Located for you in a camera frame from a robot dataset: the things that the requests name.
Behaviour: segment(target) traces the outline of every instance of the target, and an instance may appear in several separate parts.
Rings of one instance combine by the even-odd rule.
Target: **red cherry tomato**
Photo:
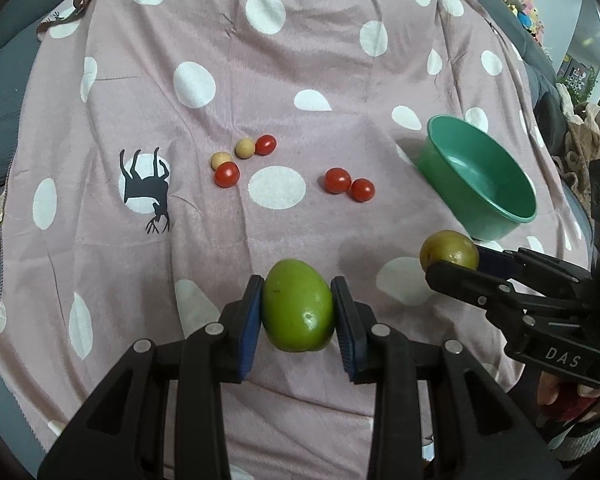
[[[270,155],[277,145],[278,142],[273,135],[263,135],[256,140],[256,153],[258,155]]]
[[[329,193],[344,193],[351,187],[351,176],[342,168],[331,168],[324,174],[324,189]]]
[[[235,162],[224,162],[218,166],[214,181],[220,187],[235,186],[240,179],[240,170]]]
[[[366,178],[357,178],[351,184],[351,196],[358,202],[368,202],[376,194],[376,186]]]

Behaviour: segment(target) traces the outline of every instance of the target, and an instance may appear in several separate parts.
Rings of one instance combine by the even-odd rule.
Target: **green bowl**
[[[531,182],[490,136],[450,116],[427,131],[416,166],[472,238],[499,240],[536,217]]]

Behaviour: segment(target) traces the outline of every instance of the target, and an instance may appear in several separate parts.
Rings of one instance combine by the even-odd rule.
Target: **human hand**
[[[595,390],[583,384],[566,383],[561,378],[542,372],[538,384],[538,404],[546,406],[545,413],[558,420],[571,420],[584,412],[600,396],[600,390]],[[591,422],[600,418],[600,402],[587,413],[581,422]]]

